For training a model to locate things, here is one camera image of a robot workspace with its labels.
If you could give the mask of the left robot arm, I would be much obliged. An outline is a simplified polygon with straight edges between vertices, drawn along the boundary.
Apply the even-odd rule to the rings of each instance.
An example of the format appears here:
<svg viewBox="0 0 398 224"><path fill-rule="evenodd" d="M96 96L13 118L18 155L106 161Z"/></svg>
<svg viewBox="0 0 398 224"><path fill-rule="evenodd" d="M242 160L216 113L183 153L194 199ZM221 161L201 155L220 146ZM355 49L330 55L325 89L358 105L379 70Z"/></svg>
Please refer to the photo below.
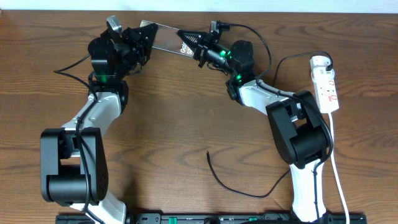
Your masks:
<svg viewBox="0 0 398 224"><path fill-rule="evenodd" d="M84 86L82 109L60 128L40 136L40 189L47 202L79 210L92 223L134 223L134 215L108 188L103 136L124 111L129 88L124 77L149 61L159 26L122 29L116 17L88 45L93 71Z"/></svg>

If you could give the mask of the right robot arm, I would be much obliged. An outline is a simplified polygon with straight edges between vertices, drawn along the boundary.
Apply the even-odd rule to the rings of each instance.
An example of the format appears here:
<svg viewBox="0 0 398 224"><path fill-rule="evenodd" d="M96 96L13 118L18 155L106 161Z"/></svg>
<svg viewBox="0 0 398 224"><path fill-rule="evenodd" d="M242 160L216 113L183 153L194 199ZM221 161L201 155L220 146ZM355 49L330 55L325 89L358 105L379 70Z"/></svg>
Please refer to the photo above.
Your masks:
<svg viewBox="0 0 398 224"><path fill-rule="evenodd" d="M254 71L254 49L249 41L237 40L227 49L218 43L217 31L179 30L177 35L193 51L199 66L211 64L231 76L226 86L232 100L268 117L277 151L292 174L293 213L301 222L320 222L326 214L322 169L333 152L333 141L313 95L265 84Z"/></svg>

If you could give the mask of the white charger plug adapter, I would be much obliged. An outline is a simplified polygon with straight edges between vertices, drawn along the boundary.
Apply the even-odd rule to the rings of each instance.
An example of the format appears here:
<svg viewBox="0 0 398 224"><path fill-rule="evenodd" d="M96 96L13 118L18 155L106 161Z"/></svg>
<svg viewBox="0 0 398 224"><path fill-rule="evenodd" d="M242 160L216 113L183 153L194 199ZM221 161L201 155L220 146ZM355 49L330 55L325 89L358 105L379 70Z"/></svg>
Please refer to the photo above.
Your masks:
<svg viewBox="0 0 398 224"><path fill-rule="evenodd" d="M313 70L316 67L325 67L326 71L333 68L333 62L329 57L316 55L310 59L310 68Z"/></svg>

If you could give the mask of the white power strip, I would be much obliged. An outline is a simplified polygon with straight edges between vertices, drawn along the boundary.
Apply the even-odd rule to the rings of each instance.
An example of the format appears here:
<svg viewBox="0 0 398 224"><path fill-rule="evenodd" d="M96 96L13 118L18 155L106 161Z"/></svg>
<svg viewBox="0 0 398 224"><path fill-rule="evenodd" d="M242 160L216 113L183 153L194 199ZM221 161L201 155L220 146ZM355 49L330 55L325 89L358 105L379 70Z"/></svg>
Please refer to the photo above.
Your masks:
<svg viewBox="0 0 398 224"><path fill-rule="evenodd" d="M315 97L321 113L332 113L339 109L338 96L335 86L335 71L326 67L312 69L311 78L314 85Z"/></svg>

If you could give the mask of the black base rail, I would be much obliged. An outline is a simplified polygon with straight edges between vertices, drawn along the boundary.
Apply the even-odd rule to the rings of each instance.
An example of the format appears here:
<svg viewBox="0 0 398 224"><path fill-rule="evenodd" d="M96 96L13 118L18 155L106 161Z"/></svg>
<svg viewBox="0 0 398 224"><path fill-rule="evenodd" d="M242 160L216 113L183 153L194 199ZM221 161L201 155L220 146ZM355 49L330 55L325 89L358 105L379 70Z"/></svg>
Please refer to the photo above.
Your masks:
<svg viewBox="0 0 398 224"><path fill-rule="evenodd" d="M301 222L292 214L268 212L263 215L162 215L159 213L140 213L127 217L126 223L135 224L206 224L206 223L311 223ZM95 223L84 215L58 215L56 224ZM345 215L326 213L319 223L346 223ZM349 223L367 224L365 215L349 215Z"/></svg>

